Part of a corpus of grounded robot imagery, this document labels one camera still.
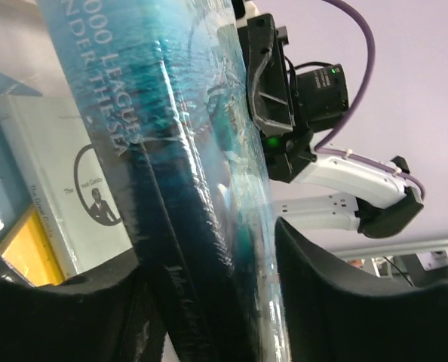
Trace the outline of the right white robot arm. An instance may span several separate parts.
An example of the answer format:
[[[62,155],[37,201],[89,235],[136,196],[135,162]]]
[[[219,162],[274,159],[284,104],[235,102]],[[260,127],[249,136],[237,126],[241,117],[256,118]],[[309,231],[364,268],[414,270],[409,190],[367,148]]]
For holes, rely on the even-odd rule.
[[[301,229],[342,229],[390,238],[421,212],[423,191],[400,156],[386,163],[339,149],[322,132],[337,130],[349,113],[344,69],[284,55],[287,31],[270,14],[238,21],[247,70],[250,116],[259,128],[270,179],[307,183],[330,194],[275,203],[276,214]]]

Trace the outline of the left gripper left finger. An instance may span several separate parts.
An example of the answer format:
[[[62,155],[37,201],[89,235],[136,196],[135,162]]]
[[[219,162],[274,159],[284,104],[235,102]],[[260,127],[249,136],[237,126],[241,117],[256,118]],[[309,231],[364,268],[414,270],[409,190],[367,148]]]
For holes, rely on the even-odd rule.
[[[0,361],[160,361],[164,339],[132,250],[41,287],[0,257]]]

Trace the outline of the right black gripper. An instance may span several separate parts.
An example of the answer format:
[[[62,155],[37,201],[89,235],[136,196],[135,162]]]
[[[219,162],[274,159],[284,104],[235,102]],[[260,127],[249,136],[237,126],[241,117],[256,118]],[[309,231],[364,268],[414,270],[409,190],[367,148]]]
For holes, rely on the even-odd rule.
[[[284,54],[287,28],[280,34],[271,14],[250,18],[244,27],[247,105],[263,134],[289,133],[296,126],[330,130],[348,111],[348,90],[340,64],[293,64]]]

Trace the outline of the grey Great Gatsby book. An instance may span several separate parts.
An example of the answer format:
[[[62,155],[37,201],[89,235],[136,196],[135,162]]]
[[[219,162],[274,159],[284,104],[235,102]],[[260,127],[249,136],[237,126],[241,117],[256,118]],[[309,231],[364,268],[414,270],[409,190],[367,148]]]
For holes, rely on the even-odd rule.
[[[0,95],[0,127],[65,276],[130,248],[73,99]]]

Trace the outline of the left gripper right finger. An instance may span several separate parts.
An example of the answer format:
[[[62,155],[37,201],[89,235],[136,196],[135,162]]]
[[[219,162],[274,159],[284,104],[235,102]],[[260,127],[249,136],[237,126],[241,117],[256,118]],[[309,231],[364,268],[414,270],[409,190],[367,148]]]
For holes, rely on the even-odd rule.
[[[275,248],[293,361],[448,361],[448,281],[376,277],[282,217]]]

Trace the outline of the teal sea cover book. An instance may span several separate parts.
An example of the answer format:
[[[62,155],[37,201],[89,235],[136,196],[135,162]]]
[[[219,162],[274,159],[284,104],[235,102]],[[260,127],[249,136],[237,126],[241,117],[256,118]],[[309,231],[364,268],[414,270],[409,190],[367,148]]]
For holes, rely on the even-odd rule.
[[[288,361],[232,3],[38,7],[179,359]]]

